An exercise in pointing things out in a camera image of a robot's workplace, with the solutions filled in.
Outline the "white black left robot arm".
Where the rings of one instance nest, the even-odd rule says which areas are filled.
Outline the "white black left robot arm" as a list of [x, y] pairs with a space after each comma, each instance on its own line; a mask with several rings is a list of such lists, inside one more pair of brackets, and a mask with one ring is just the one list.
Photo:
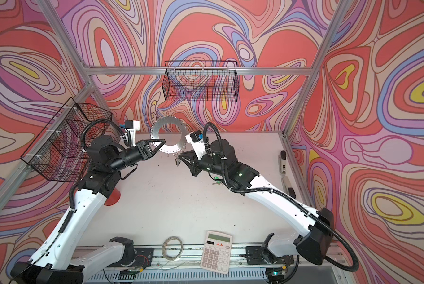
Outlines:
[[114, 237], [86, 256], [73, 259], [73, 254], [98, 210], [104, 206], [119, 181], [121, 171], [154, 157], [166, 143], [164, 139], [141, 140], [124, 146], [111, 136], [102, 135], [87, 143], [86, 136], [97, 124], [108, 124], [120, 135], [124, 131], [109, 119], [89, 123], [80, 136], [83, 150], [90, 157], [88, 172], [69, 190], [69, 208], [43, 245], [26, 262], [16, 262], [10, 275], [18, 284], [83, 284], [92, 275], [117, 264], [135, 262], [134, 242]]

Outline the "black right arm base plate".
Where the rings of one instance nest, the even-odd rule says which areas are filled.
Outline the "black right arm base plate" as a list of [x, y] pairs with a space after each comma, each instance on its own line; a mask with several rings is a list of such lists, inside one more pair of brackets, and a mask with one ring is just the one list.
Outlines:
[[292, 256], [276, 257], [267, 248], [262, 246], [247, 246], [245, 254], [241, 257], [247, 260], [248, 265], [284, 265], [291, 266], [295, 263]]

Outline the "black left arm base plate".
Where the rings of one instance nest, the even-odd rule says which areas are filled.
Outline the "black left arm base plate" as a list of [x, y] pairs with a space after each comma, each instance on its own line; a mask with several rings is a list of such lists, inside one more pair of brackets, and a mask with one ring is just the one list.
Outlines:
[[125, 260], [120, 264], [121, 267], [141, 267], [146, 268], [152, 265], [154, 248], [152, 247], [136, 247], [134, 248], [134, 256], [130, 260]]

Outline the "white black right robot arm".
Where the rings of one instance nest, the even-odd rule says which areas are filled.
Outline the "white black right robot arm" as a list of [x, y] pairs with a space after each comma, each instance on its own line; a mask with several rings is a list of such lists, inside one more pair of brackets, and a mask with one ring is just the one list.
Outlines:
[[[317, 210], [297, 201], [273, 186], [256, 169], [238, 161], [234, 147], [221, 137], [213, 123], [207, 123], [203, 130], [187, 133], [185, 139], [192, 150], [181, 153], [177, 162], [187, 165], [191, 175], [206, 172], [218, 176], [218, 182], [228, 191], [264, 205], [291, 226], [288, 234], [268, 235], [263, 247], [267, 262], [294, 254], [314, 265], [329, 262], [344, 271], [358, 271], [357, 254], [336, 232], [330, 210]], [[338, 263], [327, 255], [333, 239], [347, 250], [351, 265]]]

